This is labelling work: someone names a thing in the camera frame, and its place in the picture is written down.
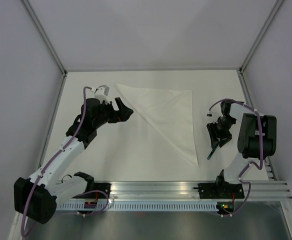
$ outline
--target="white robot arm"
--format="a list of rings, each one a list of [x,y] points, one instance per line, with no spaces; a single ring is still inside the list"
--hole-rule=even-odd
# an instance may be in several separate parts
[[[118,110],[107,98],[109,87],[92,90],[94,98],[84,100],[81,114],[66,132],[66,137],[55,155],[28,179],[20,177],[14,184],[14,206],[19,213],[44,224],[55,213],[56,207],[72,197],[94,189],[94,178],[78,172],[67,182],[57,184],[71,162],[80,155],[97,136],[97,129],[105,123],[126,122],[133,110],[115,98]]]
[[[232,163],[217,176],[215,183],[200,183],[201,199],[243,199],[241,178],[251,165],[262,169],[263,161],[276,151],[276,117],[259,114],[256,110],[233,99],[220,101],[222,116],[217,122],[207,124],[212,152],[232,139],[230,128],[240,123],[237,140],[238,153]]]

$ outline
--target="purple cable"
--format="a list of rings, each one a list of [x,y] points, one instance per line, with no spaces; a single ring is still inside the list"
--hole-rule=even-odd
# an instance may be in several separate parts
[[[242,103],[240,101],[236,101],[234,99],[231,99],[231,98],[224,98],[224,99],[221,99],[217,102],[215,102],[210,108],[209,108],[209,111],[218,103],[220,102],[223,102],[225,100],[229,100],[229,101],[232,101],[233,103],[235,104],[239,104],[249,110],[251,110],[254,114],[256,114],[257,116],[257,124],[258,124],[258,132],[259,132],[259,165],[254,162],[254,161],[250,161],[249,163],[250,164],[253,164],[258,170],[262,170],[263,168],[263,164],[264,164],[264,148],[263,148],[263,131],[262,131],[262,121],[261,121],[261,115],[259,114],[259,112],[257,112],[254,108],[252,108],[251,106],[248,106],[247,104],[245,103]],[[247,171],[247,169],[250,167],[249,164],[247,164],[243,170],[239,173],[238,175],[238,178],[241,178],[243,176],[243,174]],[[251,194],[251,188],[252,188],[252,184],[249,182],[249,181],[242,181],[242,180],[239,180],[242,184],[248,184],[248,191],[247,191],[247,195],[244,199],[244,201],[242,202],[242,204],[240,205],[240,207],[234,211],[233,213],[230,213],[230,214],[225,214],[223,215],[224,217],[231,217],[231,215],[234,215],[236,213],[238,213],[238,211],[245,205],[245,203],[247,202],[250,194]]]
[[[83,106],[83,113],[82,113],[82,117],[80,119],[80,123],[74,133],[74,135],[71,137],[71,139],[63,146],[63,149],[67,148],[69,144],[71,144],[71,142],[74,140],[74,138],[76,137],[77,133],[79,132],[79,130],[81,129],[82,127],[82,124],[83,124],[83,120],[85,118],[85,115],[86,115],[86,89],[89,89],[89,90],[92,90],[91,87],[89,86],[85,86],[83,88],[83,98],[84,98],[84,106]],[[59,154],[61,154],[63,151],[62,150],[59,150],[58,152],[55,153],[55,155],[47,162],[47,164],[43,167],[43,169],[41,170],[41,174],[44,174],[46,169],[51,165],[51,163],[57,158],[57,156]],[[39,175],[37,177],[37,179],[35,180],[30,192],[29,192],[29,195],[28,195],[28,198],[26,200],[26,204],[25,204],[25,207],[24,207],[24,212],[23,212],[23,215],[22,215],[22,219],[21,219],[21,236],[23,238],[26,238],[32,231],[32,229],[34,228],[35,226],[35,222],[34,224],[30,227],[29,231],[27,233],[25,233],[25,222],[26,222],[26,216],[27,216],[27,211],[28,211],[28,208],[29,208],[29,205],[30,205],[30,202],[31,202],[31,199],[32,199],[32,196],[34,194],[34,191],[35,191],[35,188],[37,186],[37,184],[39,183],[41,179],[41,176]]]

